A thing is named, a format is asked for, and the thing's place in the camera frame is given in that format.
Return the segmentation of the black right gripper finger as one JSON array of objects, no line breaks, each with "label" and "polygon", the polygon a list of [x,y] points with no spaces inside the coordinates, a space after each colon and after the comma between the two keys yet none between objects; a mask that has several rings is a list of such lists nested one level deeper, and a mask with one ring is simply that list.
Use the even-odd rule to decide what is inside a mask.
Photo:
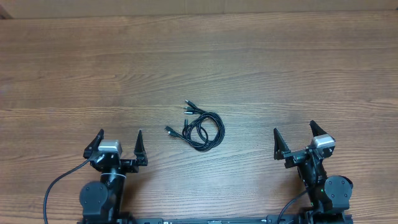
[{"label": "black right gripper finger", "polygon": [[327,134],[327,132],[324,131],[321,127],[319,127],[319,125],[314,120],[310,121],[310,127],[312,130],[313,137]]},{"label": "black right gripper finger", "polygon": [[277,128],[274,128],[274,159],[282,160],[285,154],[291,153],[287,143]]}]

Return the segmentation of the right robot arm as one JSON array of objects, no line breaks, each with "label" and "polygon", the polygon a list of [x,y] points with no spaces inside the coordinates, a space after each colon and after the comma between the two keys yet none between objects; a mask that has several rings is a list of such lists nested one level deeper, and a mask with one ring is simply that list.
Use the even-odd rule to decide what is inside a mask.
[{"label": "right robot arm", "polygon": [[[353,183],[342,175],[327,176],[323,161],[332,156],[335,139],[312,120],[311,143],[299,151],[291,151],[281,133],[274,128],[274,159],[284,160],[285,168],[296,167],[305,190],[290,200],[280,211],[276,223],[353,223],[346,215],[353,193]],[[311,206],[300,208],[297,214],[286,214],[287,209],[303,195],[308,195]]]}]

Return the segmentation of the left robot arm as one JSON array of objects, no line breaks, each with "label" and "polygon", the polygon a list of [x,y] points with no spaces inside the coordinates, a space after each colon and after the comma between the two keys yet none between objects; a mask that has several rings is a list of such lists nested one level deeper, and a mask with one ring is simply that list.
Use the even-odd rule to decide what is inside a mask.
[{"label": "left robot arm", "polygon": [[135,223],[130,212],[122,212],[123,193],[127,173],[138,173],[140,166],[148,165],[142,131],[138,132],[134,159],[123,159],[121,142],[106,140],[104,130],[89,143],[83,157],[101,173],[99,181],[87,183],[80,191],[83,208],[82,223]]}]

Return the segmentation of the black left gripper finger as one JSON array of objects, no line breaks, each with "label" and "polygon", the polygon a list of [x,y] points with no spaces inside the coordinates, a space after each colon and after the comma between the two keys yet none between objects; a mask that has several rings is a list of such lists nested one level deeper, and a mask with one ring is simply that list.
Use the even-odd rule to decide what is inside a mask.
[{"label": "black left gripper finger", "polygon": [[134,148],[134,155],[136,156],[136,166],[148,165],[148,158],[146,151],[144,149],[143,135],[141,130],[139,130],[137,135],[136,145]]},{"label": "black left gripper finger", "polygon": [[92,142],[90,142],[89,145],[87,145],[87,147],[84,149],[83,157],[90,158],[95,151],[98,151],[98,146],[103,139],[104,139],[104,130],[100,129],[94,140],[92,140]]}]

